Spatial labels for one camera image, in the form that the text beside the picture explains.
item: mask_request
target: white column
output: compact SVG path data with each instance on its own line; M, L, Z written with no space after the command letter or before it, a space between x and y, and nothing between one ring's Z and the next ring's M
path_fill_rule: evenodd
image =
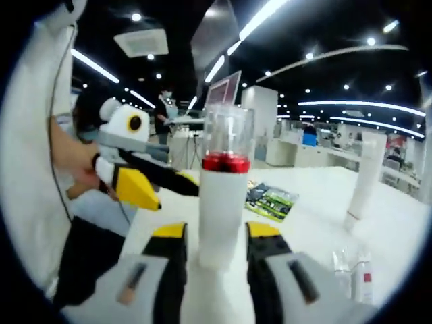
M255 110L254 137L273 137L277 118L277 91L251 86L242 92L242 108Z

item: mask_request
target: person wearing mask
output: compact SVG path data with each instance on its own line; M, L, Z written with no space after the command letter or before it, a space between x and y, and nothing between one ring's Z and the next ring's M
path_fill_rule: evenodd
M167 145L168 134L171 131L169 122L178 114L172 94L169 88L164 89L158 97L155 108L155 130L160 145Z

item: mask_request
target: air conditioning vent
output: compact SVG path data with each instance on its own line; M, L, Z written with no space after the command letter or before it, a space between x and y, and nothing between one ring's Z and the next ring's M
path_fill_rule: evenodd
M164 29L140 30L114 36L114 40L128 57L168 54Z

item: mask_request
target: red label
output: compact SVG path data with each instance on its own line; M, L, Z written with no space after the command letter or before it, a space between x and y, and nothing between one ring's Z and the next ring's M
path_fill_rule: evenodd
M202 168L207 171L226 173L248 173L248 157L228 153L210 153L202 160Z
M364 279L364 282L371 282L372 281L372 275L370 273L365 273L363 275L363 279Z

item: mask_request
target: white tabletop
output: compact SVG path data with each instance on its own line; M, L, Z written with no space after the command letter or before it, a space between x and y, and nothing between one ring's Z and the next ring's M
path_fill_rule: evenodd
M189 173L199 177L197 171ZM293 251L307 253L331 271L333 250L347 248L354 253L361 246L366 246L372 255L374 304L382 305L416 260L429 228L429 207L394 188L376 183L372 188L373 195L365 206L364 219L349 235L342 229L342 221L356 177L357 173L341 167L253 169L250 179L279 186L298 193L300 197L283 223L276 223L246 209L243 220L262 221L278 227ZM190 261L188 285L198 286L195 289L199 289L200 284L196 280L204 280L203 277L209 275L190 275L198 249L199 199L183 197L164 189L160 191L159 198L162 204L160 211L140 210L135 216L121 255L141 253L151 233L159 226L185 221L188 223ZM248 296L243 296L248 295L247 284L242 281L246 277L245 242L242 228L230 272L219 279L225 282L225 298L234 303L234 308L245 308L242 310L243 318L249 316L248 320L252 320L249 323L253 323L253 317L250 317L253 316L251 301Z

